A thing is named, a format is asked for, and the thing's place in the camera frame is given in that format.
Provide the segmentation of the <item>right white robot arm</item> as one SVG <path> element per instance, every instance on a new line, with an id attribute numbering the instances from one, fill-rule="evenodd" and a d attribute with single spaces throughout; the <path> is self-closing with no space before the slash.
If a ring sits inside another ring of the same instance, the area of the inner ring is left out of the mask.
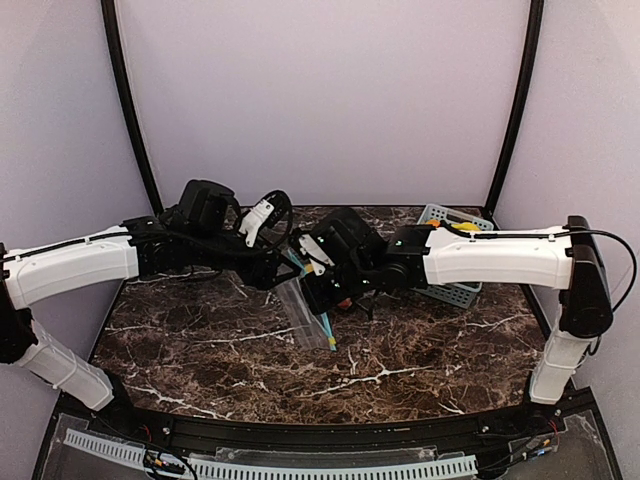
<path id="1" fill-rule="evenodd" d="M 312 266 L 300 281 L 309 310 L 322 314 L 369 291 L 424 290 L 454 283 L 523 284 L 559 293 L 559 313 L 529 383 L 531 402 L 556 404 L 592 342 L 612 325 L 600 231 L 582 216 L 537 230 L 461 230 L 438 224 L 400 227 L 384 239 L 352 208 L 312 229 L 296 229 L 291 248 Z"/>

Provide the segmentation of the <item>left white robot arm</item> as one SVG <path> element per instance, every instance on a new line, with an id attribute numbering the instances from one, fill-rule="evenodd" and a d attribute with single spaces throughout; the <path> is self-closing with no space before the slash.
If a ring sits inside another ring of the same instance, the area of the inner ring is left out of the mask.
<path id="1" fill-rule="evenodd" d="M 2 250 L 2 363 L 29 370 L 94 412 L 130 408 L 121 381 L 48 334 L 32 305 L 94 284 L 188 267 L 233 271 L 244 284 L 270 290 L 300 271 L 280 251 L 285 235 L 274 241 L 260 235 L 281 220 L 293 226 L 291 200 L 281 190 L 242 210 L 228 187 L 191 180 L 178 203 L 156 216 L 31 250 Z"/>

